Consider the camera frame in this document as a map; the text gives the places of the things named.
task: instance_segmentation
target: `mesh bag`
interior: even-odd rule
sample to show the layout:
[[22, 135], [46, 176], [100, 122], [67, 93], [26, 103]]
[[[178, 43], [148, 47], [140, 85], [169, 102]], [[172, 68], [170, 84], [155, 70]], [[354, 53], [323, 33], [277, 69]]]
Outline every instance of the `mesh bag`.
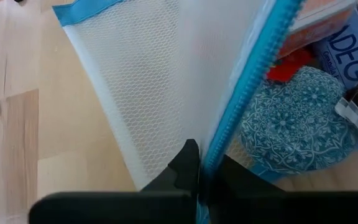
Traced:
[[[84, 0], [54, 7], [138, 189], [186, 139], [205, 155], [274, 4]], [[249, 162], [237, 141], [229, 154]]]

